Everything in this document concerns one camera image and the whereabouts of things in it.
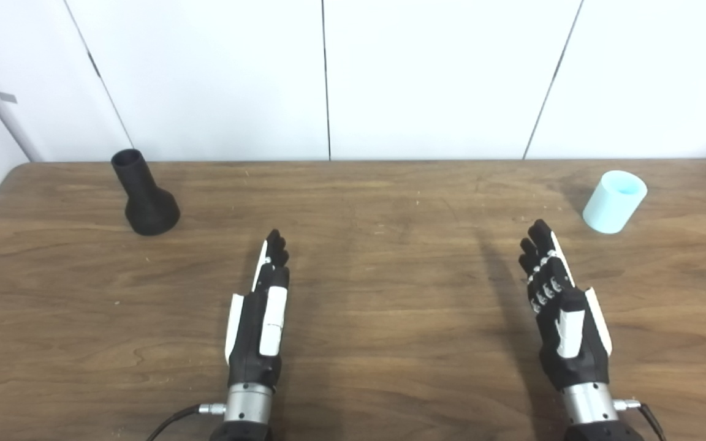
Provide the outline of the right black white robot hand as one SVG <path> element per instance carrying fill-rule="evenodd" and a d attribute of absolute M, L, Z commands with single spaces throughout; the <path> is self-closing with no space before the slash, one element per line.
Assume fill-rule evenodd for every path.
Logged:
<path fill-rule="evenodd" d="M 608 383 L 612 340 L 593 287 L 574 281 L 560 241 L 538 219 L 520 243 L 529 305 L 536 315 L 544 373 L 557 390 Z"/>

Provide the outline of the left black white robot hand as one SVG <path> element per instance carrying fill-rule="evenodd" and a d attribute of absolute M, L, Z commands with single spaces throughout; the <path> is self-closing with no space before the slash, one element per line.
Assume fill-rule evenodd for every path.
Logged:
<path fill-rule="evenodd" d="M 290 274 L 286 239 L 277 229 L 263 241 L 251 290 L 233 294 L 225 336 L 228 386 L 255 383 L 276 391 Z"/>

